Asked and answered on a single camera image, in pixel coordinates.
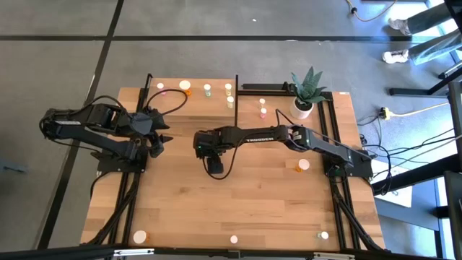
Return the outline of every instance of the orange object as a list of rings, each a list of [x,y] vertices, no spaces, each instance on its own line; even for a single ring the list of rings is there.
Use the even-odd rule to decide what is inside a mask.
[[[298,161],[298,164],[295,166],[295,170],[298,173],[301,173],[304,170],[308,170],[309,167],[310,167],[310,162],[308,162],[308,160],[306,159],[301,159]]]
[[[138,230],[133,235],[133,241],[137,244],[149,242],[149,234],[146,231]]]

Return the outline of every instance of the green plant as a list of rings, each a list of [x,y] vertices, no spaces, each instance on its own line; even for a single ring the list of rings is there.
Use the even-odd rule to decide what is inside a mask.
[[[297,75],[292,73],[292,80],[297,88],[297,92],[295,94],[297,96],[298,103],[301,105],[308,105],[309,103],[314,104],[325,100],[325,98],[321,96],[321,91],[327,87],[318,87],[319,79],[321,79],[322,74],[323,72],[321,71],[315,75],[315,71],[313,67],[311,67],[306,74],[303,83],[300,84]]]

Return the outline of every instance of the wooden table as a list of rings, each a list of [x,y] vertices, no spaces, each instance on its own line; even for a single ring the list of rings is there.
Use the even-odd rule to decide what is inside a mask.
[[[182,79],[152,80],[149,96],[158,82],[177,88]],[[279,250],[339,250],[333,204],[321,156],[316,152],[293,152],[278,142],[244,144],[237,151],[228,178],[216,181],[204,171],[193,149],[193,134],[198,130],[233,125],[235,110],[225,100],[225,84],[233,79],[189,79],[192,96],[186,105],[165,117],[171,129],[162,131],[174,139],[165,144],[157,159],[149,159],[141,176],[131,231],[144,230],[149,241],[143,246],[178,248],[239,248]],[[212,86],[212,96],[205,97],[204,84]],[[139,89],[122,88],[118,99],[134,111]],[[333,93],[340,137],[343,143],[360,147],[352,101],[348,93]],[[183,100],[180,93],[169,92],[150,104],[166,111]],[[237,122],[241,128],[276,125],[274,109],[290,115],[293,97],[265,97],[268,114],[259,118],[257,96],[238,98]],[[311,115],[297,121],[321,132],[317,107]],[[328,124],[329,135],[332,130]],[[230,166],[231,151],[222,157],[225,170]],[[294,170],[305,158],[310,169]],[[95,185],[82,242],[93,238],[114,210],[120,173],[110,174]],[[380,223],[371,188],[361,178],[349,178],[354,212],[374,241],[384,247]],[[123,218],[119,228],[121,240]],[[344,217],[347,245],[351,235]],[[327,231],[328,240],[317,238]],[[231,244],[231,235],[238,237]]]

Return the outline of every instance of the black robotic arm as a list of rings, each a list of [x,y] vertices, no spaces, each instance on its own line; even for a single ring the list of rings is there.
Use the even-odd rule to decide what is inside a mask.
[[[300,125],[278,125],[258,129],[240,129],[236,126],[224,126],[209,131],[198,131],[194,135],[193,147],[199,159],[207,160],[209,174],[223,173],[223,164],[219,156],[227,150],[250,142],[281,142],[297,152],[312,150],[331,158],[331,161],[343,168],[352,168],[355,156],[346,146],[334,145],[314,135],[314,131]]]
[[[128,113],[121,105],[102,103],[89,104],[79,110],[49,109],[40,120],[40,130],[47,139],[55,142],[75,139],[103,149],[92,152],[100,162],[105,162],[105,167],[98,166],[101,171],[144,169],[147,155],[159,156],[164,150],[163,143],[172,139],[159,135],[158,129],[169,129],[169,126],[156,109]],[[129,139],[118,142],[102,134]]]

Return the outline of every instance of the black stand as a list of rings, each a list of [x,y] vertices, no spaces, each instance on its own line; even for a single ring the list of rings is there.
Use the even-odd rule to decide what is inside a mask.
[[[447,78],[438,82],[435,86],[429,90],[415,90],[406,88],[390,88],[389,92],[392,96],[404,96],[404,97],[427,97],[427,98],[446,98],[448,96],[448,89],[446,85],[449,82],[457,79],[462,75],[462,67],[457,69]]]
[[[454,74],[457,74],[458,76],[462,74],[461,72],[462,68],[451,74],[448,79],[454,79]],[[439,88],[440,90],[444,87],[443,83],[446,85],[447,80],[442,80],[435,87],[428,90],[428,93],[430,93],[430,91],[433,92],[436,88]],[[449,83],[449,89],[446,90],[446,92],[448,92],[454,132],[458,137],[462,134],[462,84],[459,82],[451,82]],[[457,139],[456,144],[458,151],[457,154],[392,177],[390,191],[406,188],[408,186],[413,186],[424,181],[444,176],[448,205],[445,207],[436,207],[432,211],[433,215],[438,219],[449,217],[454,255],[456,259],[462,259],[462,174],[460,174],[462,171],[462,139]],[[385,180],[378,181],[372,185],[372,189],[377,190],[386,182],[387,181]]]

